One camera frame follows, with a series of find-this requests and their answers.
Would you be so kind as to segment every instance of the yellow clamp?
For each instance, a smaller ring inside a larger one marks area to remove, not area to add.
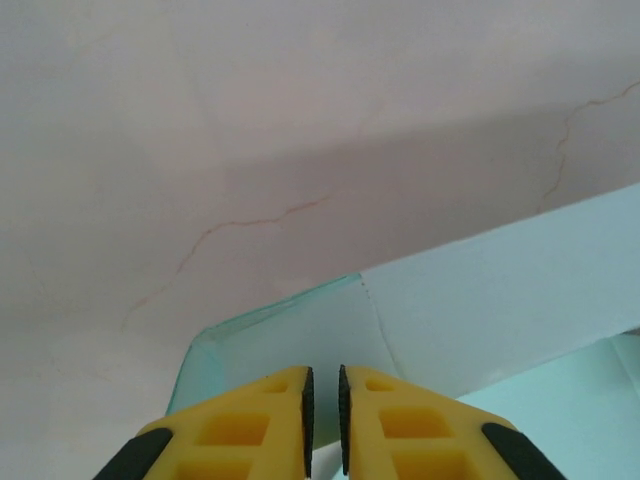
[[[341,367],[352,480],[566,480],[507,420],[365,367]],[[143,428],[94,480],[311,476],[313,371],[291,367]]]

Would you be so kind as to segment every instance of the white surface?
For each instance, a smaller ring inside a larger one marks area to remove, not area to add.
[[[637,181],[639,14],[3,2],[1,476],[90,478],[205,326]]]
[[[631,330],[637,211],[640,185],[362,272],[395,370],[459,397]]]

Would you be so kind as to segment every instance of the black rubber pad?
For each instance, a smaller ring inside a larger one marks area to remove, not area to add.
[[[307,379],[302,389],[302,430],[304,435],[304,471],[311,478],[311,457],[313,455],[313,369],[309,367]]]
[[[567,480],[523,433],[485,423],[482,433],[519,480]]]
[[[132,438],[93,480],[142,480],[163,452],[173,433],[156,428]]]
[[[340,366],[338,379],[338,414],[340,416],[340,444],[342,446],[342,472],[349,473],[349,445],[351,434],[351,387],[347,369]]]

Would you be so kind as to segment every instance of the crack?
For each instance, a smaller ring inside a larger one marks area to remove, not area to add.
[[[217,225],[205,230],[204,232],[202,232],[200,234],[200,236],[198,237],[196,242],[193,244],[193,247],[191,247],[191,250],[189,250],[189,252],[182,258],[182,260],[178,264],[178,268],[175,270],[175,272],[173,273],[173,275],[171,276],[169,281],[167,283],[165,283],[164,285],[162,285],[161,287],[158,287],[157,289],[152,291],[150,294],[148,294],[145,297],[139,299],[131,307],[129,307],[129,310],[127,311],[126,315],[122,319],[122,323],[120,325],[120,331],[124,332],[126,330],[127,325],[129,324],[129,319],[130,319],[131,315],[133,315],[133,313],[136,310],[144,307],[149,302],[151,302],[153,299],[155,299],[156,297],[162,295],[164,292],[166,292],[169,288],[171,288],[173,286],[173,284],[175,283],[176,279],[180,276],[180,274],[187,267],[187,265],[189,264],[191,259],[194,257],[194,255],[198,252],[198,249],[214,233],[216,233],[216,232],[218,232],[218,231],[220,231],[220,230],[222,230],[224,228],[228,228],[228,227],[253,227],[253,226],[258,226],[258,225],[279,224],[282,220],[284,220],[289,215],[292,215],[294,213],[300,212],[302,210],[307,210],[307,209],[316,207],[316,206],[320,205],[321,203],[326,202],[330,198],[331,198],[331,195],[325,195],[324,197],[322,197],[322,198],[320,198],[318,200],[314,200],[313,202],[307,202],[307,203],[303,203],[303,204],[300,204],[300,205],[296,205],[294,207],[290,207],[287,210],[285,210],[284,213],[282,213],[278,217],[266,218],[266,219],[261,219],[261,220],[248,220],[246,222],[238,222],[238,221],[224,222],[224,223],[219,223],[219,224],[217,224]]]
[[[373,315],[376,317],[376,324],[378,327],[378,331],[380,332],[380,336],[382,337],[382,343],[387,348],[387,352],[389,352],[389,357],[391,358],[391,363],[393,367],[396,369],[397,376],[399,378],[407,378],[398,357],[396,357],[395,353],[391,349],[391,342],[389,341],[389,337],[387,336],[387,331],[384,327],[384,323],[382,322],[382,318],[380,318],[380,313],[378,312],[378,307],[376,306],[373,298],[371,297],[371,292],[369,292],[369,287],[367,287],[364,277],[362,274],[360,275],[360,283],[362,284],[362,288],[364,288],[365,293],[367,294],[367,299],[369,299],[369,304],[373,309]]]
[[[558,188],[560,187],[560,183],[562,182],[563,174],[565,171],[565,167],[567,165],[567,152],[565,152],[565,146],[569,142],[569,137],[571,136],[571,123],[573,119],[582,111],[590,108],[590,107],[598,107],[600,105],[606,105],[609,102],[613,102],[614,100],[619,100],[624,98],[636,87],[640,86],[640,80],[635,81],[628,87],[626,87],[622,92],[605,99],[600,100],[589,100],[587,103],[578,105],[575,107],[571,113],[564,119],[564,135],[556,144],[556,154],[560,155],[560,165],[558,166],[558,173],[556,174],[556,179],[553,182],[553,185],[549,187],[549,189],[544,192],[542,195],[542,199],[540,200],[540,204],[536,209],[536,213],[541,213],[544,209],[544,204],[549,199],[551,195],[553,195]]]
[[[44,283],[44,280],[42,280],[40,275],[38,275],[38,271],[36,270],[36,267],[33,265],[33,260],[31,260],[31,256],[27,253],[24,247],[19,246],[19,248],[22,251],[24,258],[27,260],[27,264],[29,265],[29,269],[31,270],[31,276],[33,277],[33,280],[38,284],[38,287],[39,287],[38,290],[40,290],[40,295],[42,295],[44,299],[50,300],[51,302],[53,302],[57,307],[64,308],[64,306],[56,299],[56,297],[53,296],[51,292],[49,292],[46,284]]]

